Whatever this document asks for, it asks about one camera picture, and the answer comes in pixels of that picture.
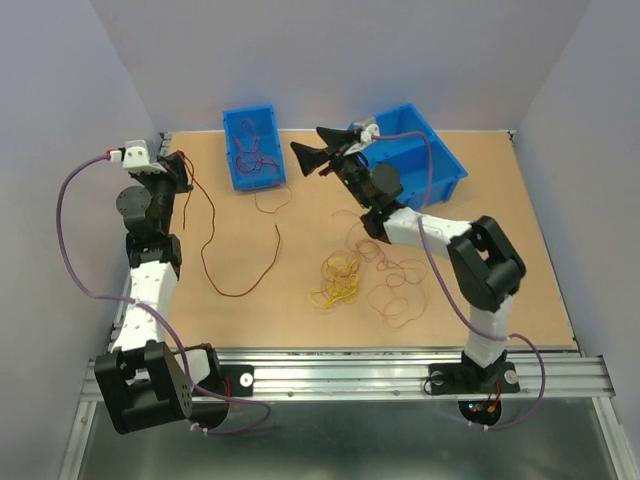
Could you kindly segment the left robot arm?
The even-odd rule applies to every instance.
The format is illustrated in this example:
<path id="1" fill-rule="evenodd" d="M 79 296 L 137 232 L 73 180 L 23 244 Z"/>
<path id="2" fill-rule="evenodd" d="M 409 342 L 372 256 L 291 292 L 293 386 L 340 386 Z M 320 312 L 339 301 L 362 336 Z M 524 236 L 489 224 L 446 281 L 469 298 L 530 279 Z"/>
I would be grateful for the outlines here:
<path id="1" fill-rule="evenodd" d="M 223 371 L 211 346 L 173 353 L 165 340 L 182 265 L 171 218 L 176 196 L 191 189 L 181 157 L 154 157 L 132 144 L 110 158 L 137 182 L 116 199 L 127 230 L 131 286 L 120 334 L 94 371 L 115 430 L 128 434 L 189 418 L 194 388 L 215 392 Z"/>

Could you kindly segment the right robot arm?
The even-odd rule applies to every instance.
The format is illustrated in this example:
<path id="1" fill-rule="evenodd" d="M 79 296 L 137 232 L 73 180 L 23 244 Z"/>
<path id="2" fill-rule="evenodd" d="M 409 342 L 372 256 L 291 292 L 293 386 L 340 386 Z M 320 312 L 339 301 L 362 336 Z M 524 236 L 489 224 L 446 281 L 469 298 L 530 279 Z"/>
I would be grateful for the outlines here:
<path id="1" fill-rule="evenodd" d="M 420 213 L 400 202 L 401 176 L 389 162 L 369 167 L 362 150 L 384 141 L 376 124 L 348 130 L 319 127 L 322 149 L 291 145 L 301 172 L 335 174 L 366 214 L 361 222 L 374 240 L 423 248 L 428 258 L 440 255 L 451 263 L 458 288 L 470 306 L 461 321 L 469 330 L 460 366 L 463 384 L 482 390 L 496 378 L 494 364 L 510 339 L 508 316 L 525 264 L 497 221 L 450 220 Z"/>

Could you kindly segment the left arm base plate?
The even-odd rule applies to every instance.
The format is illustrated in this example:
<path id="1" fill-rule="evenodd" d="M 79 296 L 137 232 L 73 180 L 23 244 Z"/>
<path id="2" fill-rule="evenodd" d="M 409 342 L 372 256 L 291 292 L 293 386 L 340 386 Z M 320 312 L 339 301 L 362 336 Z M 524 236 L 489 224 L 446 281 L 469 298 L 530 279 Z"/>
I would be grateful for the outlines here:
<path id="1" fill-rule="evenodd" d="M 251 365 L 211 367 L 201 364 L 192 368 L 190 374 L 195 396 L 223 399 L 249 398 L 253 395 L 254 368 Z"/>

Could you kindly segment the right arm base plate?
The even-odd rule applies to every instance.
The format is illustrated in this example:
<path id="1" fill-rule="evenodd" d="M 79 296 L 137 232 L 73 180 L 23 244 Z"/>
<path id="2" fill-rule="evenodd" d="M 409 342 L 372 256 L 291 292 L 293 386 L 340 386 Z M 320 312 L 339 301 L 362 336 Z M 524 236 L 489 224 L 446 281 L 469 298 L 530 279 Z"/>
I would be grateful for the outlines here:
<path id="1" fill-rule="evenodd" d="M 423 390 L 428 395 L 488 395 L 520 392 L 515 365 L 501 363 L 485 369 L 462 363 L 437 363 L 428 366 Z"/>

